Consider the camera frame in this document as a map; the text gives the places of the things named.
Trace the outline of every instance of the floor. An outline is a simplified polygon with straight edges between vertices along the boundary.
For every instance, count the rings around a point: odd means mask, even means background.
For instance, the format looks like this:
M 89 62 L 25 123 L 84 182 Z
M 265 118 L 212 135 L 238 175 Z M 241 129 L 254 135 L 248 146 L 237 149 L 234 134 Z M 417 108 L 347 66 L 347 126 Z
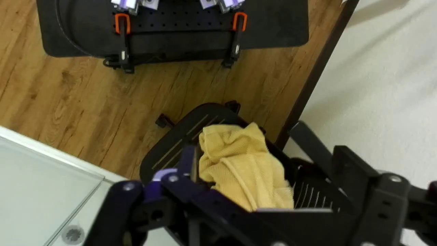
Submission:
M 125 75 L 91 57 L 44 53 L 36 3 L 0 1 L 0 124 L 136 179 L 145 153 L 203 103 L 242 104 L 276 141 L 343 7 L 309 0 L 310 41 L 299 48 L 245 51 L 233 70 L 222 63 L 149 64 Z

